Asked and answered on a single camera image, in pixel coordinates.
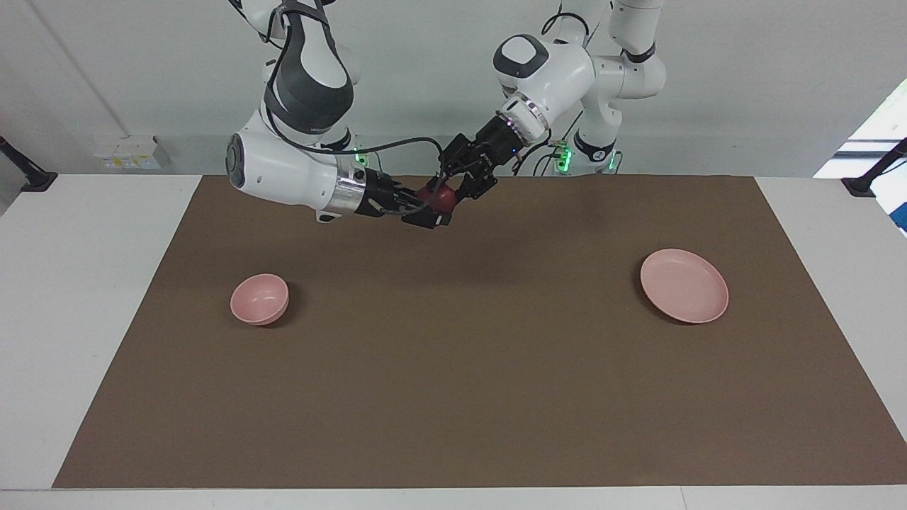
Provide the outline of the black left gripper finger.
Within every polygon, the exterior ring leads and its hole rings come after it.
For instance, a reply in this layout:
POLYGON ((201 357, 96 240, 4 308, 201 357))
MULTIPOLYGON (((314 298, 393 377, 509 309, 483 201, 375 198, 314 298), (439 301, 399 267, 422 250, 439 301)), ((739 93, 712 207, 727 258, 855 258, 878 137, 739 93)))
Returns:
POLYGON ((472 165, 472 142, 465 135, 456 135, 441 153, 441 180, 460 178, 456 188, 466 184, 466 174, 472 165))
POLYGON ((463 180, 456 189, 457 203, 465 199, 477 200, 498 183, 495 165, 486 161, 473 161, 461 168, 463 180))

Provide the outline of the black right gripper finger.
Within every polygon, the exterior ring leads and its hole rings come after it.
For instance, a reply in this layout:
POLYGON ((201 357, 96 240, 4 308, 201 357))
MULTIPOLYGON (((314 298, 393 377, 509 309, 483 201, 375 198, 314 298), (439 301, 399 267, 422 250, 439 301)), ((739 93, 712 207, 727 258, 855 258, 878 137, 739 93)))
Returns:
POLYGON ((437 212, 428 205, 403 210, 400 217, 406 224, 425 229, 447 226, 451 221, 451 213, 437 212))
POLYGON ((396 181, 394 191, 397 197, 405 201, 409 206, 418 206, 427 203, 428 206, 435 206, 443 200, 445 194, 445 183, 438 181, 428 181, 419 188, 412 188, 404 183, 396 181))

